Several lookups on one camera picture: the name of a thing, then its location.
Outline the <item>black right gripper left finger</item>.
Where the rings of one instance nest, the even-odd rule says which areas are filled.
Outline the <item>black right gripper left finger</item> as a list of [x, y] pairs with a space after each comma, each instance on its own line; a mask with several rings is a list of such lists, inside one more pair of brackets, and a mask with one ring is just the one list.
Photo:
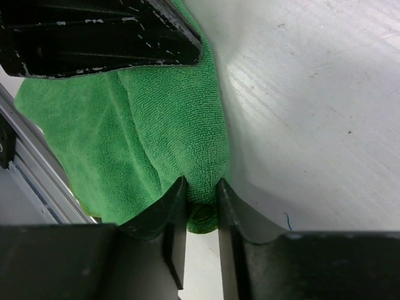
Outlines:
[[2, 299], [177, 299], [187, 181], [130, 221], [1, 227]]

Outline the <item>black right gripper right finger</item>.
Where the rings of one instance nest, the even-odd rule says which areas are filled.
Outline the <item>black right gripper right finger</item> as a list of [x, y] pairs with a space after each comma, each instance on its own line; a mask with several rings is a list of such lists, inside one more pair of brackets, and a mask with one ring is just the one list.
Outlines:
[[398, 299], [397, 231], [289, 231], [217, 184], [225, 299]]

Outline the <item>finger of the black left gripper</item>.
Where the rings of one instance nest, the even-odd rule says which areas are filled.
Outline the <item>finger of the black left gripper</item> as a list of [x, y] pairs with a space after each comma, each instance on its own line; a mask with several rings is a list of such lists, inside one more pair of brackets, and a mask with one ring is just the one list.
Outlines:
[[71, 78], [137, 66], [194, 66], [200, 34], [170, 1], [2, 1], [1, 66]]

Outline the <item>green microfiber towel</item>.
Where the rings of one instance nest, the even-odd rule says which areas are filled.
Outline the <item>green microfiber towel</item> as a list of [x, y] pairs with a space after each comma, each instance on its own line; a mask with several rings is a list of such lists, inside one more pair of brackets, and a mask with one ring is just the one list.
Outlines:
[[25, 79], [14, 104], [42, 130], [88, 215], [124, 224], [184, 177], [188, 230], [216, 230], [216, 185], [229, 177], [231, 160], [207, 41], [194, 67]]

